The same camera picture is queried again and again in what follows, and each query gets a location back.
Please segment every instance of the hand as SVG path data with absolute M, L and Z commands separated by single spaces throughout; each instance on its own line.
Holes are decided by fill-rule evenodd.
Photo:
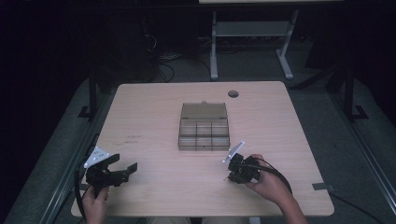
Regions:
M 259 165 L 267 166 L 262 155 L 251 155 L 259 159 Z M 294 199 L 286 185 L 276 176 L 260 170 L 260 179 L 257 183 L 246 183 L 248 188 L 252 189 L 264 199 L 269 200 L 279 206 L 282 214 L 288 224 L 305 224 L 308 223 L 300 205 Z
M 107 212 L 108 187 L 101 188 L 98 196 L 95 198 L 95 190 L 90 186 L 82 197 L 85 217 L 88 224 L 103 224 Z

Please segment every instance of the gray carpet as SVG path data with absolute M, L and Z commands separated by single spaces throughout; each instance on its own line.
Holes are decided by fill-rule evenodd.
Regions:
M 274 49 L 268 45 L 260 50 L 247 49 L 234 54 L 219 54 L 218 81 L 280 80 L 292 86 L 319 72 L 304 68 L 311 43 L 293 42 L 287 54 L 294 80 L 282 75 Z M 175 60 L 168 65 L 175 69 L 172 82 L 209 81 L 204 65 L 209 65 L 209 54 L 194 59 Z M 170 70 L 161 66 L 170 76 Z M 372 177 L 361 149 L 348 129 L 348 123 L 337 109 L 333 97 L 325 91 L 327 78 L 323 78 L 303 91 L 290 91 L 290 98 L 302 123 L 306 138 L 313 151 L 324 182 L 333 186 L 335 195 L 356 204 L 385 223 L 396 223 L 385 197 Z M 106 118 L 114 92 L 98 93 L 102 112 L 92 127 L 87 119 L 78 118 L 80 109 L 88 104 L 88 83 L 84 82 L 70 102 L 58 128 L 37 163 L 35 170 L 15 202 L 6 223 L 39 223 L 57 189 L 74 150 L 83 141 L 91 141 L 99 133 Z M 377 107 L 371 93 L 356 81 L 355 102 L 367 112 L 369 119 L 357 120 L 356 125 L 370 147 L 389 181 L 396 184 L 396 130 Z M 80 218 L 70 214 L 74 201 L 71 193 L 64 201 L 54 223 L 79 223 Z M 376 223 L 354 207 L 332 198 L 335 212 L 329 217 L 309 217 L 310 223 Z M 108 223 L 146 223 L 144 218 L 109 217 Z M 284 223 L 282 217 L 262 217 L 262 223 Z

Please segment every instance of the person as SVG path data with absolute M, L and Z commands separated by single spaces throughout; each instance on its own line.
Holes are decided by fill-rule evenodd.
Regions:
M 268 166 L 262 155 L 251 155 L 258 159 L 261 166 Z M 260 171 L 260 179 L 256 183 L 249 182 L 245 185 L 258 193 L 264 199 L 275 203 L 282 212 L 288 224 L 308 223 L 298 202 L 294 199 L 286 185 L 275 175 Z M 102 188 L 95 198 L 93 188 L 89 187 L 84 194 L 82 203 L 88 224 L 103 224 L 106 220 L 106 200 L 108 197 L 108 187 Z M 186 217 L 168 218 L 169 223 L 190 223 Z M 164 223 L 164 220 L 149 218 L 148 223 Z M 245 217 L 208 217 L 203 219 L 203 223 L 248 223 Z

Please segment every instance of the white plastic part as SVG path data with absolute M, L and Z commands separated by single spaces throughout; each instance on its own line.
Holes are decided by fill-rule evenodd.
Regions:
M 100 161 L 104 161 L 105 159 L 110 157 L 110 153 L 102 150 L 99 147 L 95 147 L 93 152 L 91 153 L 91 156 L 88 158 L 88 160 L 84 163 L 84 168 L 90 168 L 91 166 L 95 165 L 96 163 Z
M 241 148 L 244 144 L 245 141 L 242 140 L 238 145 L 236 145 L 236 147 L 230 148 L 230 152 L 228 153 L 228 156 L 225 158 L 223 162 L 225 163 L 226 161 L 232 159 L 233 156 L 236 154 L 236 152 L 238 152 L 239 148 Z

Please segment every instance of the white desk leg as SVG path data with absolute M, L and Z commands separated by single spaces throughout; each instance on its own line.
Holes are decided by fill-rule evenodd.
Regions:
M 248 222 L 250 224 L 261 224 L 262 222 L 260 221 L 259 217 L 249 217 Z
M 279 59 L 280 65 L 282 66 L 283 73 L 285 74 L 286 79 L 293 79 L 293 73 L 290 70 L 288 61 L 286 60 L 286 51 L 288 50 L 289 42 L 291 39 L 291 35 L 293 34 L 294 25 L 297 21 L 298 10 L 294 10 L 293 15 L 291 16 L 291 20 L 289 22 L 288 31 L 285 35 L 285 42 L 281 49 L 276 50 L 277 58 Z
M 218 59 L 216 58 L 216 12 L 213 12 L 212 51 L 210 52 L 210 80 L 218 79 Z

